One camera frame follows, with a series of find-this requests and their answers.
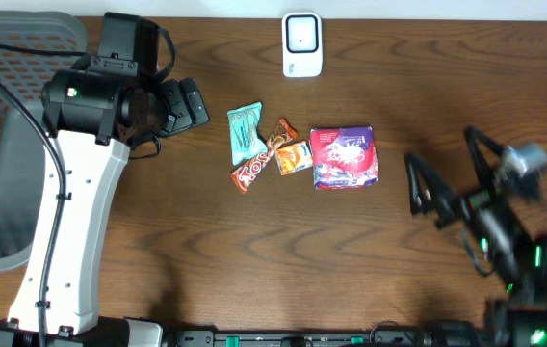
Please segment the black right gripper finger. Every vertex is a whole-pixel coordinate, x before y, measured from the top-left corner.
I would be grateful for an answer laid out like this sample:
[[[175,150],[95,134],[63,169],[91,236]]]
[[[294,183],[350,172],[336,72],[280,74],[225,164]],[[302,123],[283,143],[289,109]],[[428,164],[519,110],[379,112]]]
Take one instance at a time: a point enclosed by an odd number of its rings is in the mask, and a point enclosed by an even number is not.
[[[492,153],[496,154],[498,157],[503,154],[505,150],[504,146],[496,143],[474,126],[467,126],[464,129],[464,139],[466,145],[468,146],[480,185],[491,185],[494,176],[493,169],[488,165],[484,155],[482,154],[479,143],[481,143]]]
[[[453,215],[451,201],[456,198],[456,194],[445,180],[417,154],[406,154],[404,164],[411,214],[435,211],[438,216]]]

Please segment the teal snack wrapper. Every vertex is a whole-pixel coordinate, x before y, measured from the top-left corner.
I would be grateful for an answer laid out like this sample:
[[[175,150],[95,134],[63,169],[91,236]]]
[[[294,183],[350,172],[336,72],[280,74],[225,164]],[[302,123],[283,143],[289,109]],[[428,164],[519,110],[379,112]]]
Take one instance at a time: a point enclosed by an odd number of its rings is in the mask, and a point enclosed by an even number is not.
[[[257,132],[261,111],[262,103],[256,102],[227,112],[234,166],[267,150]]]

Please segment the red purple snack packet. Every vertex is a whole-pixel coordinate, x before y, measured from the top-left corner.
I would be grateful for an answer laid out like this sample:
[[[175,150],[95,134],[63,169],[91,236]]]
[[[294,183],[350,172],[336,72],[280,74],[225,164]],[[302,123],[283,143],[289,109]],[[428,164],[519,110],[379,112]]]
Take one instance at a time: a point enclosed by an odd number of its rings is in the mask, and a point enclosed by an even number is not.
[[[371,126],[310,131],[316,189],[362,188],[379,180],[378,153]]]

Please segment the red Top chocolate bar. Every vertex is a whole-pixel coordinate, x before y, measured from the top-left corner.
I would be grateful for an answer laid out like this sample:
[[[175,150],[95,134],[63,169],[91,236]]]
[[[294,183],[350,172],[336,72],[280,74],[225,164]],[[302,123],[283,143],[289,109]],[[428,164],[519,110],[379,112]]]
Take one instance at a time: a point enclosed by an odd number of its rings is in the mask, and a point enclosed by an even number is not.
[[[274,153],[283,145],[290,143],[298,137],[298,132],[286,119],[280,119],[273,133],[266,142],[267,149],[247,160],[238,169],[230,174],[231,180],[242,194],[245,194],[255,180],[264,170]]]

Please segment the small orange juice box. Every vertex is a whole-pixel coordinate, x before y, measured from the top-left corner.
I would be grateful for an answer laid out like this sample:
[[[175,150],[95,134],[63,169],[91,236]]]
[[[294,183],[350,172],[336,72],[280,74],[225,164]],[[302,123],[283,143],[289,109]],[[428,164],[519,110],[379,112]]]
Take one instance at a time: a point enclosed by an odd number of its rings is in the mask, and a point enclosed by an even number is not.
[[[277,166],[282,175],[311,168],[313,157],[306,141],[282,147],[275,152]]]

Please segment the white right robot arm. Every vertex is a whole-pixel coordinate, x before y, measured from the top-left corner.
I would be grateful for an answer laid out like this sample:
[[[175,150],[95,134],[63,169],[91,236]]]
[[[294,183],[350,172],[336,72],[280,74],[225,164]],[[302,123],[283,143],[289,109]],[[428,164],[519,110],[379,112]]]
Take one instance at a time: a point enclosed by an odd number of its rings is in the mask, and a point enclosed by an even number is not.
[[[541,199],[539,182],[547,170],[547,151],[536,143],[501,145],[479,129],[464,131],[479,185],[456,192],[421,156],[408,153],[404,164],[412,214],[435,213],[437,228],[462,222],[464,239],[474,237],[482,256],[465,248],[483,277],[502,280],[508,294],[488,303],[485,329],[461,326],[433,329],[433,346],[547,346],[547,235],[524,228],[509,204],[511,197]]]

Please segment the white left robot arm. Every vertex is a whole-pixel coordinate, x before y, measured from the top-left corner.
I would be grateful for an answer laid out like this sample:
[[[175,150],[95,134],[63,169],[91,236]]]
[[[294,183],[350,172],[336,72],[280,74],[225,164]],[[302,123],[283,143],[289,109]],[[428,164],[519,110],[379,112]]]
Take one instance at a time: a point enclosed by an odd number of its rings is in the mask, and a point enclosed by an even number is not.
[[[209,120],[195,79],[62,70],[42,93],[45,171],[23,282],[0,346],[165,346],[170,334],[99,308],[99,267],[117,183],[133,148]]]

